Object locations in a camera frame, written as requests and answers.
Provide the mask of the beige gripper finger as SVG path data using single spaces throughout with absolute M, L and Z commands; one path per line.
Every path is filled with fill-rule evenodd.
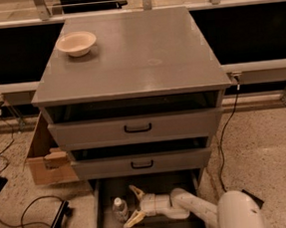
M 141 189 L 136 186 L 130 185 L 130 191 L 134 193 L 138 200 L 143 200 L 145 194 Z
M 126 222 L 123 226 L 124 228 L 132 228 L 133 226 L 140 223 L 145 218 L 145 213 L 141 210 L 136 210 L 132 215 L 131 218 Z

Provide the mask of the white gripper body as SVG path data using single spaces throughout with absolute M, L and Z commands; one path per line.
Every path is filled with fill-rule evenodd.
M 167 194 L 147 193 L 140 199 L 141 211 L 148 216 L 167 215 L 172 207 Z

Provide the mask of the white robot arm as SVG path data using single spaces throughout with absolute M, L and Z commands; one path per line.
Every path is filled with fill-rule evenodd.
M 173 188 L 169 194 L 158 195 L 145 193 L 133 185 L 130 190 L 140 208 L 130 216 L 125 228 L 132 228 L 145 218 L 159 214 L 182 220 L 190 213 L 211 228 L 269 228 L 257 203 L 242 191 L 226 191 L 214 205 L 183 188 Z

